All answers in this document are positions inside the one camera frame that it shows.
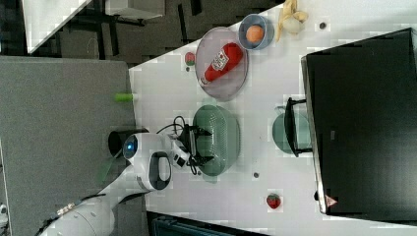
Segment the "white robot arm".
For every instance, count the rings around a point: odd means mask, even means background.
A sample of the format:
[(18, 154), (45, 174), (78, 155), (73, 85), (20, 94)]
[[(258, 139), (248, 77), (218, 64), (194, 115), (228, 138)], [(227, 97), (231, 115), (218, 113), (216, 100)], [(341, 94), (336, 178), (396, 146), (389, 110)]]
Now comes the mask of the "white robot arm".
[(197, 151), (197, 138), (212, 132), (184, 125), (179, 135), (136, 133), (129, 136), (121, 153), (129, 162), (123, 172), (100, 192), (58, 209), (35, 236), (109, 236), (115, 225), (113, 209), (133, 195), (168, 187), (172, 169), (210, 160)]

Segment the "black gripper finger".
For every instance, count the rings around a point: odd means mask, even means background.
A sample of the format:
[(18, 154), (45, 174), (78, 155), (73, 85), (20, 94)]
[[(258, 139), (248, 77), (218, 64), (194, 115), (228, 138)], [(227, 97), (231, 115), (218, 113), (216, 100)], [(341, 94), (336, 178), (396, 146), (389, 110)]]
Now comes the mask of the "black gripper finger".
[(197, 134), (198, 136), (211, 136), (212, 133), (203, 129), (203, 128), (196, 128), (195, 130), (195, 134)]
[(197, 165), (205, 165), (207, 162), (212, 160), (212, 156), (196, 156), (195, 162)]

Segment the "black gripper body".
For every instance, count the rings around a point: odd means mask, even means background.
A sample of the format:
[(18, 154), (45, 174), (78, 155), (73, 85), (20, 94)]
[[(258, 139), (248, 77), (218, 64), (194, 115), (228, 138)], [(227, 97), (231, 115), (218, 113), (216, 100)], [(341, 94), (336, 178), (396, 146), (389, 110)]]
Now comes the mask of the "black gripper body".
[(180, 149), (182, 150), (181, 158), (187, 165), (195, 166), (196, 161), (194, 157), (197, 154), (197, 145), (194, 127), (185, 125), (178, 140), (182, 144), (182, 146), (180, 146)]

